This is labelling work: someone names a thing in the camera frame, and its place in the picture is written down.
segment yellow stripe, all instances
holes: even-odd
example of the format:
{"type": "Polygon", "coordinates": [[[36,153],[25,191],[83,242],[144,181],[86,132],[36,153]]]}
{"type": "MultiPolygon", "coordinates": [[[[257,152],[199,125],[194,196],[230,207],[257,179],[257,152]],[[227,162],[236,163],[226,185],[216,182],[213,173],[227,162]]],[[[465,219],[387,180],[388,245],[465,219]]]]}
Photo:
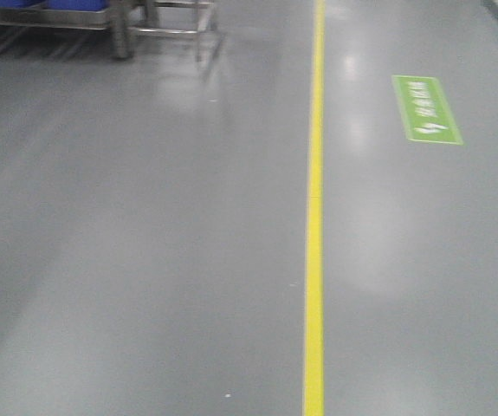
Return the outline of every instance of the yellow stripe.
{"type": "Polygon", "coordinates": [[[325,0],[315,0],[314,7],[314,58],[307,201],[304,416],[323,416],[324,414],[322,132],[325,0]]]}

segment blue crate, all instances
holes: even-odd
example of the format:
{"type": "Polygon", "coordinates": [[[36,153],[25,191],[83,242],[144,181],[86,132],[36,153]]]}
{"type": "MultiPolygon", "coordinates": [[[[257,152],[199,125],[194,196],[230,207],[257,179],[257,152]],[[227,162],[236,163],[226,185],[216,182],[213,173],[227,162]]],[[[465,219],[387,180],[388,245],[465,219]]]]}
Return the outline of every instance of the blue crate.
{"type": "Polygon", "coordinates": [[[0,0],[0,7],[22,8],[40,3],[42,0],[0,0]]]}
{"type": "Polygon", "coordinates": [[[49,0],[50,9],[99,11],[107,7],[107,0],[49,0]]]}

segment stainless steel rack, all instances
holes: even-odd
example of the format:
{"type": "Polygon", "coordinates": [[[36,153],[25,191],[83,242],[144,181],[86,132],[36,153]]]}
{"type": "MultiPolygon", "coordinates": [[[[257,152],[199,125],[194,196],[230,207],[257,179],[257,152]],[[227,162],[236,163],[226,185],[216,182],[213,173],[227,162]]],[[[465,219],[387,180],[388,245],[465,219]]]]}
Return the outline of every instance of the stainless steel rack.
{"type": "Polygon", "coordinates": [[[113,33],[114,56],[126,59],[134,54],[135,36],[163,36],[193,39],[197,59],[201,59],[200,38],[217,28],[217,6],[214,0],[109,0],[101,11],[52,10],[45,3],[22,9],[0,8],[0,25],[59,29],[104,30],[113,33]],[[141,8],[143,20],[133,24],[130,14],[141,8]],[[192,29],[170,29],[159,26],[159,8],[186,8],[194,11],[192,29]]]}

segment floor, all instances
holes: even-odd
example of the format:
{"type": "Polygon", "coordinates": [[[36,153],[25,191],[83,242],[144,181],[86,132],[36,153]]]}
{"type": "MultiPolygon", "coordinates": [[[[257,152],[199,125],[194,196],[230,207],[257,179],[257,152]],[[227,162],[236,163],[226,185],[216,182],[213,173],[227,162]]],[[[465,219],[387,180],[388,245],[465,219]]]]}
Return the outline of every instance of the floor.
{"type": "MultiPolygon", "coordinates": [[[[302,413],[313,10],[223,1],[200,66],[0,29],[0,416],[302,413]]],[[[326,415],[498,415],[498,21],[326,19],[326,415]],[[392,75],[465,145],[408,141],[392,75]]]]}

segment green floor sign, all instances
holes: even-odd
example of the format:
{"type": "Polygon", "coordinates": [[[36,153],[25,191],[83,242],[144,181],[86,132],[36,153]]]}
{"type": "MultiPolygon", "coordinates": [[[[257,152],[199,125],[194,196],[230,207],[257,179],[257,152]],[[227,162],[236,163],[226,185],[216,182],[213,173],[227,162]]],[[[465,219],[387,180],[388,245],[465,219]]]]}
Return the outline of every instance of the green floor sign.
{"type": "Polygon", "coordinates": [[[408,140],[463,144],[437,78],[394,75],[393,84],[408,140]]]}

